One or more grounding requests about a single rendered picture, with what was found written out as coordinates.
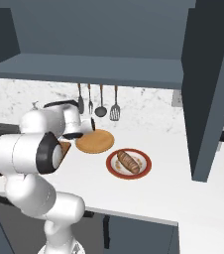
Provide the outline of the dark hanging ladle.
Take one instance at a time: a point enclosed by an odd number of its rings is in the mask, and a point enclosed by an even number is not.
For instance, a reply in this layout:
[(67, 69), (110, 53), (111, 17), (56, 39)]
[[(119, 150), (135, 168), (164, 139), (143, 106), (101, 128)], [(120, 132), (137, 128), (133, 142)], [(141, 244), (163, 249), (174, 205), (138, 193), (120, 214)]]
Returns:
[[(100, 85), (100, 100), (103, 100), (103, 85)], [(104, 117), (107, 114), (107, 109), (101, 104), (95, 109), (95, 114), (98, 117)]]

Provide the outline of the grey base cabinet door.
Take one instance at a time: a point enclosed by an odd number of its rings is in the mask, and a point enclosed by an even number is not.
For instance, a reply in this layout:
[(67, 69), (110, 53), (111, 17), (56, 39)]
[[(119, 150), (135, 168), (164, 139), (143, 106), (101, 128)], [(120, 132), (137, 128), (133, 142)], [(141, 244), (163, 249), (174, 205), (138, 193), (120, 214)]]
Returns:
[(110, 216), (109, 236), (104, 254), (180, 254), (177, 226)]

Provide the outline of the grey base cabinet front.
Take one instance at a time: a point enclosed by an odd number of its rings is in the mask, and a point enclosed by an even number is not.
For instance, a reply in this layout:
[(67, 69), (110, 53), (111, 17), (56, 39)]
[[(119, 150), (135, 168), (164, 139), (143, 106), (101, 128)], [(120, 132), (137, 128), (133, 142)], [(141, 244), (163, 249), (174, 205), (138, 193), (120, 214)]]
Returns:
[[(103, 254), (102, 219), (102, 215), (86, 211), (72, 226), (86, 254)], [(0, 197), (0, 223), (15, 254), (38, 254), (45, 245), (44, 222), (24, 215), (3, 197)]]

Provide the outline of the dark hanging fork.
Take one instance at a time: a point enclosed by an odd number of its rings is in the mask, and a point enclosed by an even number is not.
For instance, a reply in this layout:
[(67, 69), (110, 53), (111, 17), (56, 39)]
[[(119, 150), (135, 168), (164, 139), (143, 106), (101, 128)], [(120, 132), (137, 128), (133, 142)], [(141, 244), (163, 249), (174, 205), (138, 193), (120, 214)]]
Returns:
[(91, 100), (91, 85), (90, 83), (87, 84), (87, 88), (88, 88), (88, 110), (89, 110), (89, 114), (91, 115), (93, 113), (93, 102)]

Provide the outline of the grey hanging slotted spatula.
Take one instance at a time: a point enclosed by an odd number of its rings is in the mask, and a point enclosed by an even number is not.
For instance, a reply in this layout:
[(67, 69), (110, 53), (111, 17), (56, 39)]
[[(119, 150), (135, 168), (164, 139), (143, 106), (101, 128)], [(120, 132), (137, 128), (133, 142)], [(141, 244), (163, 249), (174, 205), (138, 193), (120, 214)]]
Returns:
[(119, 121), (120, 119), (120, 106), (117, 102), (117, 92), (118, 92), (118, 86), (115, 85), (115, 103), (110, 109), (110, 120), (111, 121)]

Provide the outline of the brown long pastry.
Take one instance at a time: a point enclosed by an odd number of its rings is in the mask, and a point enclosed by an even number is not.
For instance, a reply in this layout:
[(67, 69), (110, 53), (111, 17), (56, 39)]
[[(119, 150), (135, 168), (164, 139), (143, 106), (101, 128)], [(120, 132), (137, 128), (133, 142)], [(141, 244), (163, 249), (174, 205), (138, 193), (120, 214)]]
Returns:
[(123, 150), (119, 151), (117, 158), (124, 168), (132, 174), (137, 174), (140, 171), (138, 163), (127, 152)]

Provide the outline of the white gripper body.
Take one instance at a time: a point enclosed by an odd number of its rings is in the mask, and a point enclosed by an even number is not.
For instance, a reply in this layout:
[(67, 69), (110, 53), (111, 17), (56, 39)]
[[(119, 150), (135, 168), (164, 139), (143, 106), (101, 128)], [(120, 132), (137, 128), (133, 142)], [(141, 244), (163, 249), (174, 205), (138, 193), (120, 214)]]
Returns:
[(81, 131), (82, 132), (93, 132), (95, 130), (95, 122), (92, 117), (84, 119), (81, 122)]

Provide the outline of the red rimmed white plate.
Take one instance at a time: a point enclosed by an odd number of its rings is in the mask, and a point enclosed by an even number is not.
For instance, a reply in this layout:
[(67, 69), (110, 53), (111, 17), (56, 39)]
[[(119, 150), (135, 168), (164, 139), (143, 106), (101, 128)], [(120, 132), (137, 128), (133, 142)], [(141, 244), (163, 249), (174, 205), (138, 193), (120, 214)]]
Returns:
[(152, 161), (147, 154), (140, 150), (130, 148), (124, 148), (123, 151), (133, 158), (133, 160), (138, 164), (140, 170), (137, 174), (127, 170), (117, 157), (120, 150), (116, 150), (106, 159), (106, 167), (113, 176), (124, 180), (136, 180), (149, 173), (152, 168)]

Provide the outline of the grey wall cabinet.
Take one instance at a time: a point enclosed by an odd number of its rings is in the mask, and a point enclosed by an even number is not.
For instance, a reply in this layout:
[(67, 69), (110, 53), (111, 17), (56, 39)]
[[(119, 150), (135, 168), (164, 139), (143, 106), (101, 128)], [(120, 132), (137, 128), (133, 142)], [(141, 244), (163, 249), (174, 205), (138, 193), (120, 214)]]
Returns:
[(179, 89), (196, 0), (0, 0), (20, 53), (0, 77)]

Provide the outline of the round wooden cutting board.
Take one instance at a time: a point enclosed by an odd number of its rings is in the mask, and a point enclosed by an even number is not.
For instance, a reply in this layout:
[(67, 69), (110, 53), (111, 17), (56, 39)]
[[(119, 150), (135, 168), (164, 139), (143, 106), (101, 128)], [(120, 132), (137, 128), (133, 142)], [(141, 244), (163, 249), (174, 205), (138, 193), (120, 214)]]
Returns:
[(75, 141), (78, 150), (88, 154), (98, 154), (109, 150), (114, 145), (114, 136), (103, 129), (84, 134)]

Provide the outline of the dark hanging spoon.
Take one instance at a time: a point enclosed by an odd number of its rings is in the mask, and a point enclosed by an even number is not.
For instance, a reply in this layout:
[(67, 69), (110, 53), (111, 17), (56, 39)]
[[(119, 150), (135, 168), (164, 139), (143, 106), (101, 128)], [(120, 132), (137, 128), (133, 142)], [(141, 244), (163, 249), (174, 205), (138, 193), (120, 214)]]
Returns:
[(83, 114), (84, 112), (84, 102), (83, 102), (83, 98), (81, 95), (81, 85), (80, 83), (77, 84), (78, 86), (78, 109), (79, 109), (79, 113)]

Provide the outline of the grey wall socket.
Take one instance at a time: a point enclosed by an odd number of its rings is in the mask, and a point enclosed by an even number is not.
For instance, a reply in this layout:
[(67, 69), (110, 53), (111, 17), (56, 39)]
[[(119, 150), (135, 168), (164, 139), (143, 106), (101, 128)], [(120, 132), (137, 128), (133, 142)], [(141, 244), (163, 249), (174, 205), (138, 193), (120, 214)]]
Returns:
[(172, 107), (181, 107), (182, 106), (182, 96), (181, 91), (175, 89), (172, 93), (172, 101), (171, 101)]

